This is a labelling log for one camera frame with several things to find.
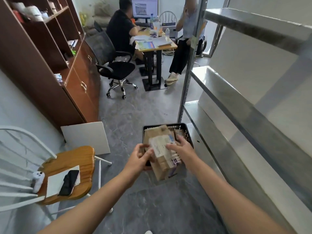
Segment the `desk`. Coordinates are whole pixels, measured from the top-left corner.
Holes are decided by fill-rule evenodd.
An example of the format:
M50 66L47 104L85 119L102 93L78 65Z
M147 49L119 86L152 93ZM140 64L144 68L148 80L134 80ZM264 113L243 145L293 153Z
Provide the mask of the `desk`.
M149 36L149 30L145 31L140 31L138 35L148 35ZM164 45L161 47L156 47L153 49L142 49L139 50L139 52L144 52L144 55L147 59L147 71L148 71L148 78L143 79L143 85L145 91L154 91L154 90L162 90L166 89L167 86L165 85L164 79L161 77L161 56L162 56L162 51L167 50L167 49L175 49L177 48L177 45L172 42L171 44ZM154 51L156 51L156 78L153 78L152 76L152 66L153 66L153 56L154 56Z

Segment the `person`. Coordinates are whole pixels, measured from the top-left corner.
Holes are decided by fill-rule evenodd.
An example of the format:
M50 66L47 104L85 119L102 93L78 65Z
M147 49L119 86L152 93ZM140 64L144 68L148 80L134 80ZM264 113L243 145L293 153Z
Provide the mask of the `person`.
M197 3L196 0L186 0L183 13L180 20L177 23L176 31L183 29L183 36L179 40L177 49L174 52L174 58L170 66L170 75L168 79L165 80L167 85L171 85L174 82L177 82L178 75L182 74L183 69L185 68L188 57L191 49L191 38L193 36L194 27L196 26L197 20ZM204 20L204 23L200 29L200 36L198 46L200 46L204 41L204 33L207 20Z
M116 51L130 52L133 56L143 60L143 53L130 45L131 36L138 35L138 27L132 23L132 17L132 1L119 0L119 10L114 13L108 23L106 33Z
M221 179L195 153L192 146L181 136L180 145L168 144L167 149L176 151L198 179L210 197L224 222L235 234L286 234L284 228L275 223L264 211ZM91 234L122 194L130 188L140 173L145 170L146 161L153 160L153 149L145 154L140 149L149 145L138 144L129 157L124 169L100 188L96 193L52 221L39 234Z

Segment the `monitor screen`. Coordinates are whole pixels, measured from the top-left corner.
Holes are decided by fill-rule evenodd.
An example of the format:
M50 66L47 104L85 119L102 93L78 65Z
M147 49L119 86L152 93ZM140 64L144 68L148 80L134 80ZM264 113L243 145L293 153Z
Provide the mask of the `monitor screen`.
M158 15L158 0L132 0L133 17L147 18Z

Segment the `black phone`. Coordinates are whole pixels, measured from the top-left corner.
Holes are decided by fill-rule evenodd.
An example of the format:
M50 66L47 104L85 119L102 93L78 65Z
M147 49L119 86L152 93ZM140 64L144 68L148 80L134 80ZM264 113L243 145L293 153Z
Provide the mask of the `black phone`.
M70 196L74 190L75 183L79 175L79 170L70 170L64 177L64 183L58 195Z

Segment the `black t-shirt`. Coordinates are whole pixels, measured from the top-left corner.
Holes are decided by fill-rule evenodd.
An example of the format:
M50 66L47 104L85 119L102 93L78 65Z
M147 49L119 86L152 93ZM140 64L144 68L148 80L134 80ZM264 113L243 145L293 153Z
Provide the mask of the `black t-shirt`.
M118 10L108 23L106 33L110 37L116 51L125 51L130 45L130 30L134 27L127 15Z

